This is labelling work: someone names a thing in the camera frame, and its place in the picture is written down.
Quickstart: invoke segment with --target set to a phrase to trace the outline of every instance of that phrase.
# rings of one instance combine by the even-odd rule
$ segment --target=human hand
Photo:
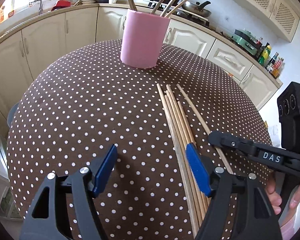
[[[276,215],[279,214],[281,212],[280,205],[282,203],[282,198],[275,191],[274,172],[271,173],[268,177],[268,181],[266,184],[266,194],[269,197],[270,203],[274,209],[274,213]],[[288,211],[282,225],[286,224],[294,216],[299,203],[300,203],[300,185],[290,200],[289,211]]]

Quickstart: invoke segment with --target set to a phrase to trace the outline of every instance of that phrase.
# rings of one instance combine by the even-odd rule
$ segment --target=pink cup
[[[169,18],[128,10],[121,61],[135,68],[156,66],[169,23]]]

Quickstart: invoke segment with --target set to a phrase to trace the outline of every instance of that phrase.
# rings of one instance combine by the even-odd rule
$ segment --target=screw
[[[88,167],[82,167],[82,168],[80,169],[80,173],[82,173],[82,174],[86,174],[86,173],[88,173],[88,171],[89,171],[89,168],[88,168]]]
[[[221,167],[216,167],[214,170],[216,173],[223,173],[225,171],[224,168]]]
[[[254,173],[249,173],[249,179],[256,179],[257,176]]]
[[[56,174],[55,174],[55,173],[53,173],[53,172],[50,172],[50,173],[47,175],[47,178],[48,178],[48,179],[54,179],[54,178],[55,178],[55,176],[56,176]]]

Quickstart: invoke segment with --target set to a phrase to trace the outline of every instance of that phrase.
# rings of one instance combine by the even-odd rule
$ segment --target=round table
[[[212,130],[271,143],[255,106],[220,67],[164,44],[158,65],[135,69],[120,61],[121,41],[105,41],[71,52],[43,71],[26,91],[8,139],[11,189],[21,216],[51,171],[72,174],[111,144],[119,158],[106,190],[94,200],[110,239],[193,239],[179,166],[156,84],[170,84],[184,106],[197,147],[216,166],[216,150],[179,83]],[[269,170],[235,152],[225,152],[238,175]],[[67,197],[74,239],[71,195]],[[235,200],[224,239],[230,236]]]

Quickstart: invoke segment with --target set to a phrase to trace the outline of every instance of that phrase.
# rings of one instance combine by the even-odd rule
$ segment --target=bottle
[[[260,39],[257,41],[257,45],[260,45],[260,44],[262,44],[262,40],[263,40],[263,38],[262,38],[262,37],[260,37]]]
[[[269,45],[269,43],[267,43],[265,46],[262,46],[262,47],[258,50],[258,52],[256,53],[256,58],[257,58],[257,59],[259,59],[259,57],[260,57],[262,51],[263,51],[263,50],[265,49],[265,47],[267,47],[268,45]]]
[[[267,67],[266,67],[266,69],[268,70],[268,72],[271,72],[271,71],[272,71],[272,67],[274,66],[274,64],[275,64],[275,62],[276,62],[278,56],[279,56],[279,53],[276,52],[276,53],[274,54],[274,56],[272,57],[272,59],[269,61],[268,65],[267,65]]]
[[[260,57],[258,58],[258,62],[260,65],[264,65],[265,63],[265,60],[269,57],[270,55],[270,52],[271,52],[271,46],[270,45],[267,45],[263,51],[261,52],[260,54]]]
[[[274,77],[274,78],[277,78],[279,75],[280,75],[280,67],[282,66],[282,63],[283,63],[283,58],[281,60],[279,60],[273,67],[273,70],[271,72],[271,75]]]
[[[2,23],[4,21],[4,8],[5,8],[5,6],[2,6],[0,8],[0,23]]]

